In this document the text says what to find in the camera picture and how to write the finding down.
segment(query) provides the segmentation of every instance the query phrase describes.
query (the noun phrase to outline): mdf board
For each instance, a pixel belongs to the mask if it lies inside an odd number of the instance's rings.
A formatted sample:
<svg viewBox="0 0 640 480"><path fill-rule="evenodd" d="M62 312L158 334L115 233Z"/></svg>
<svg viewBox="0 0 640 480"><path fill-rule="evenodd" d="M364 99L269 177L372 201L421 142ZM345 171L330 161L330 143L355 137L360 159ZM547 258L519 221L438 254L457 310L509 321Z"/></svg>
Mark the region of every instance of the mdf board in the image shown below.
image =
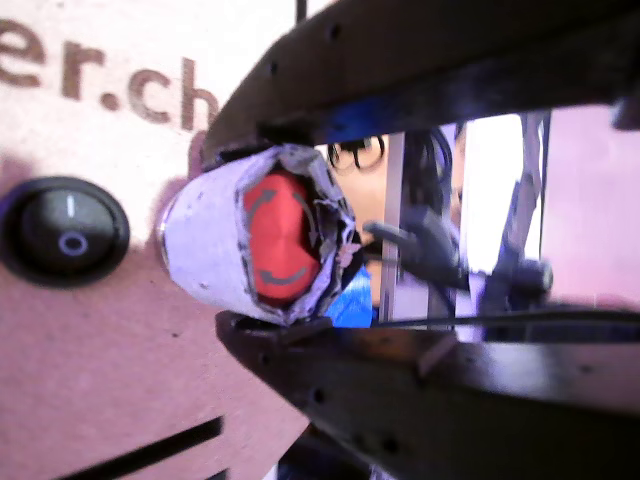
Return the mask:
<svg viewBox="0 0 640 480"><path fill-rule="evenodd" d="M640 298L640 135L614 130L611 118L605 107L551 115L542 257L556 298Z"/></svg>
<svg viewBox="0 0 640 480"><path fill-rule="evenodd" d="M0 478L47 479L223 417L223 433L135 478L261 479L307 421L231 358L216 308L175 286L154 241L189 147L293 26L293 0L5 0L0 195L96 183L131 244L98 283L31 285L0 266Z"/></svg>

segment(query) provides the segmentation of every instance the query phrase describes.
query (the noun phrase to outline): wire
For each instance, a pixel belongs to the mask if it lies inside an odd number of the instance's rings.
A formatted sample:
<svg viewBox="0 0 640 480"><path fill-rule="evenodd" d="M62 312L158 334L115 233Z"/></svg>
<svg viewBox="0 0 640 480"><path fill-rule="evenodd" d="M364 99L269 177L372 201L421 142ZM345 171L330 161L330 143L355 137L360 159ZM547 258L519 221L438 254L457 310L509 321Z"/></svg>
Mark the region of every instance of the wire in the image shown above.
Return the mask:
<svg viewBox="0 0 640 480"><path fill-rule="evenodd" d="M451 299L451 296L449 295L449 291L447 290L447 288L432 282L429 282L427 285L429 286L430 292L433 291L438 295L438 297L440 298L440 301L442 301L442 304L447 309L447 314L449 315L449 318L455 318L456 304Z"/></svg>
<svg viewBox="0 0 640 480"><path fill-rule="evenodd" d="M430 133L431 137L438 144L438 147L440 147L440 151L442 152L442 157L444 159L442 175L440 176L440 184L446 184L447 182L451 183L451 174L453 172L453 154L451 153L451 147L449 146L447 137L444 136L444 133L440 128L434 128L430 130Z"/></svg>
<svg viewBox="0 0 640 480"><path fill-rule="evenodd" d="M494 317L429 318L423 320L400 320L375 325L377 328L410 328L420 326L481 326L504 327L527 325L630 325L640 326L640 312L597 309L555 309L536 312L515 312Z"/></svg>
<svg viewBox="0 0 640 480"><path fill-rule="evenodd" d="M442 213L442 195L428 131L406 132L402 167L403 204L428 205Z"/></svg>
<svg viewBox="0 0 640 480"><path fill-rule="evenodd" d="M296 23L301 23L307 18L307 0L296 0Z"/></svg>

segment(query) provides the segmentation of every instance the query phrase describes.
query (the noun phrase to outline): red object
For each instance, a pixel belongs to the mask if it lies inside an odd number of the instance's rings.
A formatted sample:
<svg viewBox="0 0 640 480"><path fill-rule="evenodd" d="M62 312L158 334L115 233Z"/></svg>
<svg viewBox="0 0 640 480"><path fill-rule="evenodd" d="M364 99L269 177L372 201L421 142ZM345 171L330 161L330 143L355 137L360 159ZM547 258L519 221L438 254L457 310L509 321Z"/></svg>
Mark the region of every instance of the red object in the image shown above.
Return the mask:
<svg viewBox="0 0 640 480"><path fill-rule="evenodd" d="M244 196L253 277L258 294L270 305L300 297L320 269L311 253L309 234L315 226L305 212L308 197L295 175L284 171L267 175Z"/></svg>

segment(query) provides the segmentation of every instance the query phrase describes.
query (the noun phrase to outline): power switch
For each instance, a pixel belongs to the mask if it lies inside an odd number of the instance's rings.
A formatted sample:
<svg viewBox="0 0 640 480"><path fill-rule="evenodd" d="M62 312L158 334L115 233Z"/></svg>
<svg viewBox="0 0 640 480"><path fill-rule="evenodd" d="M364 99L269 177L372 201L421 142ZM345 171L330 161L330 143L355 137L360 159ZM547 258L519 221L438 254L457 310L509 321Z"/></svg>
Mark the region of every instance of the power switch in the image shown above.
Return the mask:
<svg viewBox="0 0 640 480"><path fill-rule="evenodd" d="M127 250L129 226L122 208L83 180L32 180L9 193L2 212L2 258L35 283L89 283L112 271Z"/></svg>

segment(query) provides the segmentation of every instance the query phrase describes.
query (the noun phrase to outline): blue object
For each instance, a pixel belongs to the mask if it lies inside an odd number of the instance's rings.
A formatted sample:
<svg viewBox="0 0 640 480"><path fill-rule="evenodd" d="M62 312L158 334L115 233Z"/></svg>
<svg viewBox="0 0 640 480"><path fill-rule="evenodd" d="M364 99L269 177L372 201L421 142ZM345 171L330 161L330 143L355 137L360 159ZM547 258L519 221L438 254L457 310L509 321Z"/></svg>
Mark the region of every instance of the blue object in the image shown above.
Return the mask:
<svg viewBox="0 0 640 480"><path fill-rule="evenodd" d="M373 318L371 277L364 266L331 304L325 314L338 328L369 328Z"/></svg>

